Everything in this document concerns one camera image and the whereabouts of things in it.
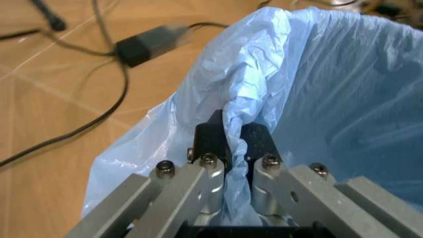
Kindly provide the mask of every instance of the light blue plastic bag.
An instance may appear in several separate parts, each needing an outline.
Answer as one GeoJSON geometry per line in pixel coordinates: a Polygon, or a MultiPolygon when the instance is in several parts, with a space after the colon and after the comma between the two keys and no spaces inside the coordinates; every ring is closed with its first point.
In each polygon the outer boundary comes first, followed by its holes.
{"type": "Polygon", "coordinates": [[[212,40],[178,91],[94,161],[83,215],[131,173],[186,163],[194,128],[223,108],[233,153],[222,224],[260,225],[241,126],[273,132],[288,166],[321,162],[423,204],[423,34],[388,20],[265,7],[212,40]]]}

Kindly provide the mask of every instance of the trash bag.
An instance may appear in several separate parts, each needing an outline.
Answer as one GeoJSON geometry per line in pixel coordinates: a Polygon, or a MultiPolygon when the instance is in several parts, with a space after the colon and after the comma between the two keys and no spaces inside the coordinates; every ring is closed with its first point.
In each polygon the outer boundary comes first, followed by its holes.
{"type": "Polygon", "coordinates": [[[261,224],[239,138],[253,121],[272,132],[287,166],[364,175],[421,209],[422,46],[420,31],[378,17],[262,8],[213,39],[179,89],[95,159],[82,213],[131,173],[185,164],[195,126],[218,109],[233,154],[223,225],[261,224]]]}

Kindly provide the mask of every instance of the power adapter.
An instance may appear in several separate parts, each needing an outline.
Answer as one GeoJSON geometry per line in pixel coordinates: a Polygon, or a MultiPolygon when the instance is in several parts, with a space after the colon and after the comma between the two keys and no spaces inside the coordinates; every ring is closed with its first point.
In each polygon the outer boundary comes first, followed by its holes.
{"type": "Polygon", "coordinates": [[[184,26],[162,25],[117,42],[117,54],[125,64],[135,67],[187,43],[189,32],[184,26]]]}

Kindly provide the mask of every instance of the plastic bag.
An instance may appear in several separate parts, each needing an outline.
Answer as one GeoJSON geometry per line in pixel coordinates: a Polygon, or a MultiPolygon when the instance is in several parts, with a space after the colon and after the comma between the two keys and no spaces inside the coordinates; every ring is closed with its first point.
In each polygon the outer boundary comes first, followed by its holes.
{"type": "Polygon", "coordinates": [[[260,225],[250,205],[241,126],[271,132],[288,166],[321,162],[423,204],[423,35],[388,20],[265,7],[212,40],[180,88],[94,161],[87,214],[131,173],[182,166],[195,125],[223,108],[233,169],[222,224],[260,225]]]}

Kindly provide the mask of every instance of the wire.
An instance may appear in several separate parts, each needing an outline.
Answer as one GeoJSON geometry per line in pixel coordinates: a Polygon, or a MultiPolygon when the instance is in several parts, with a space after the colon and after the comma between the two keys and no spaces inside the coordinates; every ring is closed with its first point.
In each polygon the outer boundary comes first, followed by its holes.
{"type": "MultiPolygon", "coordinates": [[[[259,6],[257,7],[257,9],[260,9],[260,8],[262,8],[262,7],[265,7],[265,6],[269,5],[269,3],[270,3],[271,1],[272,1],[272,0],[267,0],[267,1],[263,1],[263,2],[261,2],[261,3],[259,4],[259,6]]],[[[331,6],[331,7],[336,7],[336,6],[346,6],[346,5],[350,5],[350,4],[353,4],[353,3],[357,2],[357,0],[350,0],[350,1],[348,1],[348,2],[344,2],[344,3],[330,3],[330,2],[323,1],[323,0],[293,0],[293,1],[291,2],[291,6],[293,5],[293,3],[295,3],[295,4],[296,4],[296,3],[297,3],[297,2],[299,2],[299,1],[311,1],[311,2],[316,2],[316,3],[322,4],[322,5],[331,6]]]]}
{"type": "Polygon", "coordinates": [[[59,38],[57,38],[52,32],[48,32],[48,31],[40,31],[44,36],[46,36],[47,38],[51,39],[52,41],[54,41],[56,44],[68,48],[68,49],[72,49],[72,50],[76,50],[82,53],[86,53],[89,55],[93,55],[93,56],[114,56],[116,55],[115,50],[112,50],[111,52],[98,52],[98,51],[94,51],[88,48],[85,48],[83,46],[79,46],[79,45],[74,45],[71,43],[68,43],[66,41],[63,41],[59,38]]]}
{"type": "Polygon", "coordinates": [[[203,22],[197,22],[197,23],[191,24],[191,25],[188,26],[188,28],[191,29],[191,28],[197,27],[196,28],[196,30],[197,30],[197,29],[199,29],[200,27],[203,27],[203,26],[215,26],[215,27],[221,27],[221,28],[228,28],[229,27],[229,25],[227,25],[227,24],[211,22],[211,21],[203,21],[203,22]]]}
{"type": "MultiPolygon", "coordinates": [[[[98,22],[99,26],[102,28],[102,35],[104,36],[105,40],[108,41],[108,44],[109,44],[111,42],[111,41],[109,41],[110,40],[110,35],[107,32],[107,29],[106,29],[106,27],[104,25],[104,22],[103,22],[103,17],[101,16],[100,11],[98,9],[97,0],[93,0],[93,8],[94,8],[94,12],[96,13],[97,22],[98,22]]],[[[31,148],[28,148],[28,149],[26,149],[24,151],[21,151],[21,152],[13,155],[12,157],[10,157],[10,158],[8,158],[6,160],[1,161],[0,162],[0,167],[3,167],[3,166],[5,166],[5,165],[7,165],[7,164],[9,164],[9,163],[11,163],[11,162],[13,162],[13,161],[21,158],[21,157],[23,157],[23,156],[25,156],[25,155],[27,155],[27,154],[29,154],[31,152],[34,152],[34,151],[38,150],[38,149],[41,149],[43,147],[46,147],[48,145],[54,144],[54,143],[59,142],[59,141],[62,141],[62,140],[69,139],[69,138],[74,137],[74,136],[76,136],[76,135],[78,135],[78,134],[80,134],[80,133],[82,133],[84,131],[87,131],[88,129],[92,128],[93,126],[97,125],[98,123],[104,121],[114,111],[116,111],[116,109],[120,106],[120,104],[125,99],[125,96],[127,94],[128,87],[129,87],[129,73],[128,73],[128,69],[120,61],[119,57],[116,56],[116,58],[119,60],[118,62],[119,62],[120,68],[121,68],[122,73],[123,73],[124,85],[123,85],[122,94],[120,95],[119,99],[116,101],[116,103],[114,103],[114,105],[110,109],[108,109],[105,113],[103,113],[102,115],[100,115],[96,119],[90,121],[89,123],[87,123],[87,124],[85,124],[85,125],[77,128],[77,129],[75,129],[75,130],[73,130],[73,131],[71,131],[71,132],[69,132],[67,134],[64,134],[64,135],[61,135],[61,136],[54,137],[52,139],[46,140],[46,141],[44,141],[44,142],[42,142],[40,144],[37,144],[37,145],[32,146],[31,148]]]]}
{"type": "Polygon", "coordinates": [[[40,29],[36,28],[36,29],[32,29],[32,30],[8,33],[8,34],[5,34],[5,35],[0,35],[0,41],[9,40],[9,39],[13,39],[13,38],[16,38],[16,37],[21,37],[21,36],[32,35],[32,34],[36,34],[36,33],[39,33],[39,32],[40,32],[40,29]]]}
{"type": "Polygon", "coordinates": [[[267,1],[262,1],[262,2],[260,2],[260,3],[259,3],[259,5],[257,6],[257,10],[258,10],[258,9],[260,9],[260,8],[263,8],[263,7],[267,6],[267,5],[269,5],[269,3],[270,3],[271,1],[272,1],[272,0],[267,0],[267,1]]]}
{"type": "Polygon", "coordinates": [[[90,55],[94,55],[94,56],[114,56],[114,55],[116,55],[116,53],[114,51],[106,52],[106,53],[98,52],[98,51],[94,51],[94,50],[85,48],[83,46],[68,43],[68,42],[63,41],[63,40],[59,39],[58,37],[56,37],[52,32],[44,31],[41,28],[36,28],[36,29],[32,29],[32,30],[28,30],[28,31],[21,31],[21,32],[16,32],[16,33],[10,33],[10,34],[6,34],[6,35],[0,35],[0,41],[10,40],[10,39],[13,39],[13,38],[26,36],[26,35],[32,35],[32,34],[36,34],[36,33],[41,33],[43,36],[49,38],[50,40],[54,41],[56,44],[58,44],[62,47],[72,49],[72,50],[76,50],[76,51],[80,51],[80,52],[83,52],[83,53],[86,53],[86,54],[90,54],[90,55]]]}

